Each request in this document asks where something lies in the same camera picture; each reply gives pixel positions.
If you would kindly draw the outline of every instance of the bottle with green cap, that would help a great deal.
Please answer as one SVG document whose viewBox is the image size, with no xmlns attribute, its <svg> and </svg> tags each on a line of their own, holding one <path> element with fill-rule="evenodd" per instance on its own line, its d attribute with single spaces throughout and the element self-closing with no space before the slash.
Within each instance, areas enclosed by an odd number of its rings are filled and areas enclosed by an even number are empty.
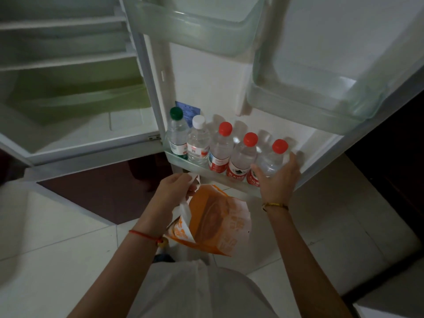
<svg viewBox="0 0 424 318">
<path fill-rule="evenodd" d="M 166 138 L 172 152 L 183 159 L 187 159 L 187 135 L 190 128 L 183 118 L 183 110 L 179 107 L 172 107 L 170 116 L 171 121 L 168 124 Z"/>
</svg>

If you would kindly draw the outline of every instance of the bottle label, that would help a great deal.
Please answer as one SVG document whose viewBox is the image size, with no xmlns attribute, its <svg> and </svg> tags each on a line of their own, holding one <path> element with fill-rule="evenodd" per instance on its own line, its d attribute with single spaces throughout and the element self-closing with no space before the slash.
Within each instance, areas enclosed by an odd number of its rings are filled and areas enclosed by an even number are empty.
<svg viewBox="0 0 424 318">
<path fill-rule="evenodd" d="M 187 144 L 187 151 L 196 157 L 204 158 L 209 153 L 209 146 L 206 148 L 194 147 L 193 145 Z"/>
<path fill-rule="evenodd" d="M 246 180 L 249 184 L 259 187 L 259 180 L 253 170 L 250 170 Z"/>
<path fill-rule="evenodd" d="M 228 166 L 230 157 L 226 159 L 217 159 L 211 152 L 209 152 L 209 169 L 217 173 L 222 173 Z"/>
<path fill-rule="evenodd" d="M 179 156 L 183 159 L 187 159 L 187 143 L 185 143 L 183 145 L 175 145 L 175 144 L 170 142 L 169 144 L 171 146 L 172 152 L 175 155 L 177 155 L 177 156 Z"/>
<path fill-rule="evenodd" d="M 238 168 L 230 161 L 227 168 L 227 176 L 235 178 L 236 180 L 242 181 L 246 177 L 246 174 L 249 170 L 250 170 L 250 167 L 245 169 Z"/>
</svg>

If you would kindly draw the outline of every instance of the person's left hand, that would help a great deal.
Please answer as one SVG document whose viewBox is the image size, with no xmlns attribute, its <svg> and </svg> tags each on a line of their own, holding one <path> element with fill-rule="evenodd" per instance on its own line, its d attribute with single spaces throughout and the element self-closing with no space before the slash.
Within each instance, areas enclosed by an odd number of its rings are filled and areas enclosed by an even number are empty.
<svg viewBox="0 0 424 318">
<path fill-rule="evenodd" d="M 153 237 L 161 237 L 172 221 L 172 210 L 185 197 L 194 195 L 195 184 L 189 184 L 192 177 L 187 173 L 177 173 L 165 177 L 155 195 L 150 200 L 134 230 Z"/>
</svg>

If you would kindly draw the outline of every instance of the blue sticker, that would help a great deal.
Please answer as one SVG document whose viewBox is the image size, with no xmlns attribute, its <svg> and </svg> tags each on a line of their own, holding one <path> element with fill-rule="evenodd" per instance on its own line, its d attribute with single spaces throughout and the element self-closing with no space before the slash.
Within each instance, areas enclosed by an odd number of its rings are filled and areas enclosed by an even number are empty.
<svg viewBox="0 0 424 318">
<path fill-rule="evenodd" d="M 188 126 L 190 128 L 193 127 L 193 117 L 196 115 L 200 115 L 200 108 L 196 108 L 187 104 L 183 104 L 182 102 L 176 101 L 175 106 L 181 108 L 183 110 L 184 119 L 187 121 Z"/>
</svg>

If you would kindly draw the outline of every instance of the person's right arm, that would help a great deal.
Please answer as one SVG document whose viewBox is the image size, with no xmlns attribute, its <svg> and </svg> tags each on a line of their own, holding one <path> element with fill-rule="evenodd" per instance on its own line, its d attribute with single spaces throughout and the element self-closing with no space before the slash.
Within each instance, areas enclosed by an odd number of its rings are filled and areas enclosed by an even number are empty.
<svg viewBox="0 0 424 318">
<path fill-rule="evenodd" d="M 259 179 L 263 203 L 289 205 L 300 177 L 293 153 L 290 153 L 290 161 L 271 178 L 256 165 L 252 165 L 252 170 Z M 267 206 L 266 210 L 302 318 L 352 318 L 294 226 L 290 213 L 278 206 Z"/>
</svg>

